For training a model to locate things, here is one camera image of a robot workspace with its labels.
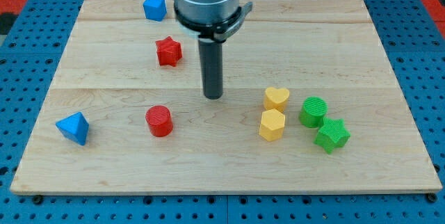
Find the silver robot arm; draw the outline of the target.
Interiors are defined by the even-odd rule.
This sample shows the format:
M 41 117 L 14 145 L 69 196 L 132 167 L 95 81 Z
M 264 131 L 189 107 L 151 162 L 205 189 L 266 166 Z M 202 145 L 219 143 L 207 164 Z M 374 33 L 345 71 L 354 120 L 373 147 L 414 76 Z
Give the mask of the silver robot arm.
M 198 39 L 223 43 L 244 23 L 253 3 L 240 0 L 174 0 L 177 21 Z

